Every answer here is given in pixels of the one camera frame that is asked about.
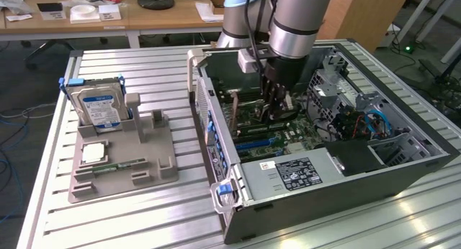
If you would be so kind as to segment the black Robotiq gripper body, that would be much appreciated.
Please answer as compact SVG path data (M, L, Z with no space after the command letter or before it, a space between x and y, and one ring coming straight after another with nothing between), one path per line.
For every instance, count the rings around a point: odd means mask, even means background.
M265 78L287 89L292 89L301 78L305 63L307 57L300 59L269 58L264 69Z

